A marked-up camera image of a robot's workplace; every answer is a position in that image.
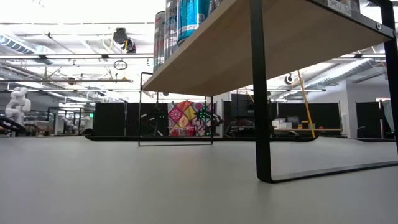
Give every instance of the security camera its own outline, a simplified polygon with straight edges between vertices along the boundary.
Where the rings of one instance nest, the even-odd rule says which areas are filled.
[[[293,83],[293,78],[291,73],[285,77],[285,83],[286,85],[291,85]]]

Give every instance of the can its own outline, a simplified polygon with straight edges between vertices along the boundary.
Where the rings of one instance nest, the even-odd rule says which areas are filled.
[[[181,46],[207,18],[209,7],[210,0],[177,1],[178,46]]]
[[[218,6],[220,6],[223,0],[210,0],[210,8],[209,8],[209,15],[216,10]]]
[[[164,19],[165,12],[158,12],[155,17],[155,40],[154,40],[154,72],[164,63]]]
[[[166,0],[164,60],[177,49],[177,0]]]

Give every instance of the colorful quilt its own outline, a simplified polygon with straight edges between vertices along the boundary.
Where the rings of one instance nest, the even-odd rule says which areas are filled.
[[[207,103],[207,106],[205,103],[194,103],[188,100],[181,103],[169,103],[169,135],[204,136],[205,128],[210,126],[210,119],[200,119],[195,115],[204,107],[210,114],[210,103]]]

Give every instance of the yellow pole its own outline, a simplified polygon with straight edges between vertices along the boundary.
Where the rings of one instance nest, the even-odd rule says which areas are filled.
[[[308,120],[309,120],[309,122],[310,122],[312,137],[315,138],[315,133],[313,132],[313,126],[312,126],[312,119],[311,119],[311,114],[310,114],[310,108],[308,107],[307,96],[305,95],[305,92],[304,92],[303,80],[301,79],[300,70],[297,70],[297,72],[298,72],[298,78],[300,79],[301,91],[302,91],[303,97],[304,97],[305,109],[307,110],[307,116],[308,116]]]

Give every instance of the blue can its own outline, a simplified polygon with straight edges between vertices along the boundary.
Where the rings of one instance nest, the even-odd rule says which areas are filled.
[[[177,29],[178,41],[181,44],[190,37],[199,25],[207,18],[210,0],[178,0]]]

